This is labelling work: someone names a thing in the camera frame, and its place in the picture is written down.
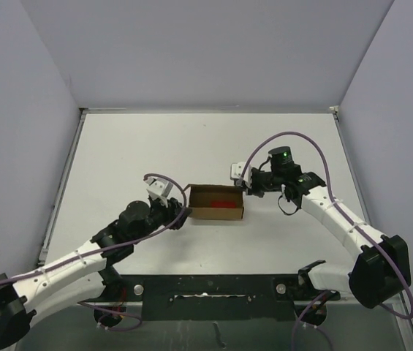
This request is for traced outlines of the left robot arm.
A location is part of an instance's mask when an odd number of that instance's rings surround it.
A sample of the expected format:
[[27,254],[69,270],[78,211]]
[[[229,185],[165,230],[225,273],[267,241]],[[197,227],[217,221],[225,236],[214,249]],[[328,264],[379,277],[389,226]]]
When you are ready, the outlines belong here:
[[148,236],[182,228],[191,211],[171,197],[133,201],[118,218],[73,252],[28,273],[0,274],[0,350],[21,340],[43,314],[43,304],[64,288],[95,273],[94,290],[106,301],[116,298],[120,281],[107,273]]

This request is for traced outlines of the brown cardboard box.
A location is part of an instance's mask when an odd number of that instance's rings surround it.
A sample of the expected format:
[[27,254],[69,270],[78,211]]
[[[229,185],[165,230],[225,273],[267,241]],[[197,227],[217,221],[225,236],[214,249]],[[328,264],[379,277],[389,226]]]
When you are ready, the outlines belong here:
[[200,220],[242,220],[243,191],[235,186],[190,184],[190,217]]

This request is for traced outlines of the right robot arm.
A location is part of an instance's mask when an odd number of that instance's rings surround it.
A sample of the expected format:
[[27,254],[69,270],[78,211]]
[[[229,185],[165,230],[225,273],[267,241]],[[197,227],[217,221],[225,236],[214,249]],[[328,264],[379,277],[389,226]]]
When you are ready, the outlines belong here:
[[329,186],[316,173],[304,173],[292,158],[288,146],[274,148],[266,160],[270,170],[241,162],[231,169],[231,178],[248,195],[263,197],[278,192],[314,217],[348,251],[351,268],[325,260],[301,268],[298,292],[307,299],[323,290],[350,293],[364,307],[372,309],[410,287],[408,247],[400,236],[389,237],[350,211],[330,195]]

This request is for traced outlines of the red rectangular block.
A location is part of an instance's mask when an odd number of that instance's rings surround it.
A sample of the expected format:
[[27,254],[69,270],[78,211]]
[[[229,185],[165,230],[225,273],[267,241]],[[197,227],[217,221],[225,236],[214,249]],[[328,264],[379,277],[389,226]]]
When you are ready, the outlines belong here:
[[237,208],[237,203],[230,200],[213,200],[211,201],[211,208]]

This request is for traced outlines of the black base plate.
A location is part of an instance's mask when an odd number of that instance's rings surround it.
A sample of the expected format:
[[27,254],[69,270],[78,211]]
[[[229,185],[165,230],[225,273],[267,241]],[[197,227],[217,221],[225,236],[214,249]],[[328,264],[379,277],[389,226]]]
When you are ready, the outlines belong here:
[[123,275],[90,302],[139,306],[143,321],[293,321],[318,291],[295,274]]

